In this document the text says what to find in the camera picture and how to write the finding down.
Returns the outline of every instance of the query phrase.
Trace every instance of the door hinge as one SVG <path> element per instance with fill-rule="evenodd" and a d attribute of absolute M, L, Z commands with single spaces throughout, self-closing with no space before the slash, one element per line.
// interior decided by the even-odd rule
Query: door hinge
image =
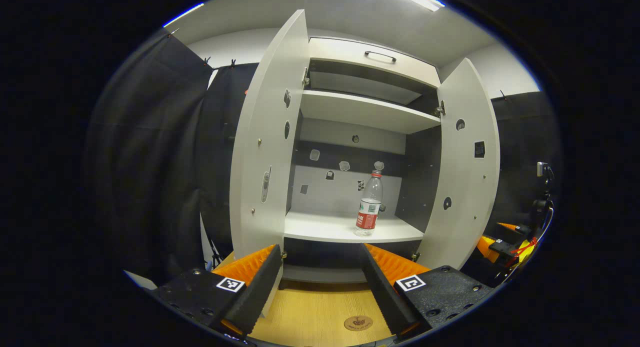
<path fill-rule="evenodd" d="M 308 67 L 304 67 L 304 75 L 302 75 L 302 87 L 307 87 L 311 83 L 311 80 L 307 76 L 308 69 Z"/>
<path fill-rule="evenodd" d="M 438 117 L 444 116 L 446 115 L 446 111 L 444 110 L 444 99 L 442 99 L 442 101 L 440 101 L 440 106 L 438 108 L 436 108 L 436 115 Z"/>

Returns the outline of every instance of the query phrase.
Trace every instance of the black fabric backdrop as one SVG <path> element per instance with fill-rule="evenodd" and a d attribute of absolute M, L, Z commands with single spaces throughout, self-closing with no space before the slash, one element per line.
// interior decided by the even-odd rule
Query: black fabric backdrop
<path fill-rule="evenodd" d="M 199 210 L 206 235 L 224 258 L 233 251 L 229 221 L 231 158 L 245 91 L 258 63 L 218 69 L 202 103 L 196 131 Z"/>
<path fill-rule="evenodd" d="M 500 178 L 485 233 L 496 222 L 528 224 L 533 201 L 542 199 L 545 190 L 545 179 L 536 176 L 538 161 L 553 168 L 556 207 L 564 174 L 560 130 L 544 92 L 512 94 L 491 103 L 500 135 Z"/>
<path fill-rule="evenodd" d="M 94 228 L 124 270 L 158 285 L 204 263 L 194 140 L 212 71 L 162 28 L 112 76 L 89 124 Z"/>

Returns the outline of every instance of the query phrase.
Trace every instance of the wooden floor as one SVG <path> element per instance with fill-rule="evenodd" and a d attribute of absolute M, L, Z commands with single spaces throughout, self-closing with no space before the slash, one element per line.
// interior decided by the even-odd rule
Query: wooden floor
<path fill-rule="evenodd" d="M 233 262 L 233 254 L 220 266 Z M 293 347 L 343 347 L 391 336 L 366 283 L 320 284 L 282 281 L 265 318 L 258 318 L 250 337 Z M 363 331 L 345 328 L 345 320 L 366 316 L 373 325 Z"/>

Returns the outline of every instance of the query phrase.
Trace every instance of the white shelf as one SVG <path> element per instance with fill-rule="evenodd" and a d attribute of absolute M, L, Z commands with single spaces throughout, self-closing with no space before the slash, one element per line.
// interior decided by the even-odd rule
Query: white shelf
<path fill-rule="evenodd" d="M 284 236 L 298 240 L 334 243 L 387 243 L 421 241 L 424 233 L 395 215 L 378 216 L 373 234 L 354 234 L 358 213 L 303 213 L 290 210 L 284 220 Z"/>
<path fill-rule="evenodd" d="M 318 119 L 411 135 L 441 124 L 438 117 L 377 99 L 350 94 L 302 92 L 300 110 L 305 119 Z"/>

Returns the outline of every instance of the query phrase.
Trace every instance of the open cabinet door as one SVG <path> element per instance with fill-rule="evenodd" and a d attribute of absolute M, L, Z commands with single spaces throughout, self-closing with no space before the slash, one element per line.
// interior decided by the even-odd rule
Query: open cabinet door
<path fill-rule="evenodd" d="M 229 186 L 236 259 L 273 244 L 283 248 L 291 156 L 308 66 L 307 22 L 299 9 L 267 47 L 242 104 Z M 282 267 L 263 314 L 281 276 Z"/>
<path fill-rule="evenodd" d="M 500 140 L 493 105 L 468 58 L 438 88 L 438 101 L 445 108 L 438 190 L 417 262 L 459 270 L 494 207 Z"/>

